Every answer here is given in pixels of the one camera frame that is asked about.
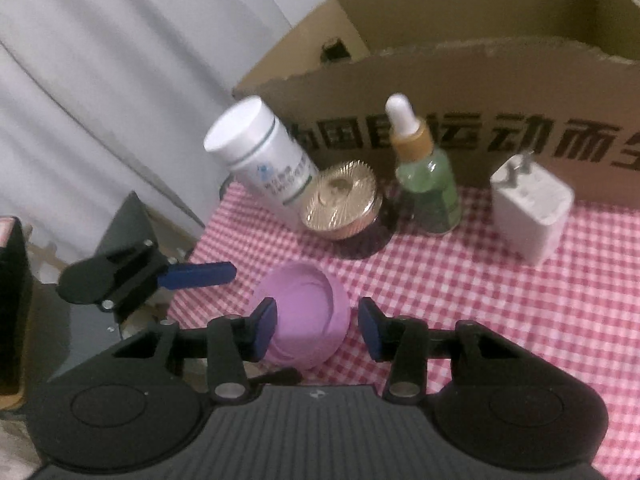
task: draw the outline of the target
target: brown cardboard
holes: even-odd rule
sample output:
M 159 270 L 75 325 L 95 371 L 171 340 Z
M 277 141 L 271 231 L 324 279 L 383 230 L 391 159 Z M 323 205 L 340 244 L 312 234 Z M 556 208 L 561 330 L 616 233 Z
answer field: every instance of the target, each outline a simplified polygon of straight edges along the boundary
M 460 184 L 519 149 L 578 198 L 640 207 L 640 6 L 634 0 L 328 0 L 241 81 L 325 167 L 391 176 L 386 98 L 427 118 Z M 322 65 L 340 37 L 351 62 Z

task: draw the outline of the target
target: green liquid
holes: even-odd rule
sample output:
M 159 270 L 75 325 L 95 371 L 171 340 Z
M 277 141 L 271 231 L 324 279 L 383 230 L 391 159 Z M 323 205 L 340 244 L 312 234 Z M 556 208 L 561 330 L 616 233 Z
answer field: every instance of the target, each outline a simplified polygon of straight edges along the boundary
M 462 208 L 449 158 L 436 147 L 417 162 L 401 162 L 396 179 L 412 218 L 430 234 L 441 235 L 460 223 Z

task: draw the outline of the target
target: checkered tablecloth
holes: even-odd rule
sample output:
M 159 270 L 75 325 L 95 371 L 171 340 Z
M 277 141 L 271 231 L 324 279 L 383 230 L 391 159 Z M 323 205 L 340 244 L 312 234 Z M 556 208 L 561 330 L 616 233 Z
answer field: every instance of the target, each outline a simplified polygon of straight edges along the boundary
M 401 224 L 387 247 L 363 261 L 328 255 L 327 245 L 294 234 L 232 184 L 191 260 L 232 261 L 228 285 L 180 291 L 169 315 L 184 328 L 245 312 L 265 274 L 287 260 L 312 260 L 337 276 L 353 307 L 340 349 L 306 373 L 309 382 L 375 383 L 388 365 L 369 358 L 357 330 L 358 298 L 387 315 L 407 314 L 431 328 L 475 319 L 590 384 L 609 409 L 609 431 L 594 466 L 612 480 L 640 477 L 640 211 L 577 203 L 561 246 L 540 269 L 523 266 L 494 231 L 487 190 L 462 189 L 463 220 L 441 238 Z M 430 361 L 429 390 L 450 378 Z

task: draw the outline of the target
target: dropper bottle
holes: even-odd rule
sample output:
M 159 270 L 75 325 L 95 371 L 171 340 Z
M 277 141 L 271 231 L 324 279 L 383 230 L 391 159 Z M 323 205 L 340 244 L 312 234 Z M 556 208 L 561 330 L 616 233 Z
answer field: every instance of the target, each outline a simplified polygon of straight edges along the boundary
M 405 95 L 393 94 L 386 114 L 398 158 L 396 179 L 413 220 L 428 234 L 448 233 L 460 223 L 462 210 L 447 153 L 434 145 L 429 127 Z

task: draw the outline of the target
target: white curtain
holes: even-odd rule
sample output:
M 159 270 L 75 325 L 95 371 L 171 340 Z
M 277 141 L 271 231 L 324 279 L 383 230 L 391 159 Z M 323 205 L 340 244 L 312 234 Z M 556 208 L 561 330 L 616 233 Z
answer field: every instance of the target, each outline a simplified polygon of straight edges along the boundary
M 0 0 L 0 215 L 71 262 L 135 190 L 198 235 L 226 177 L 202 139 L 321 0 Z

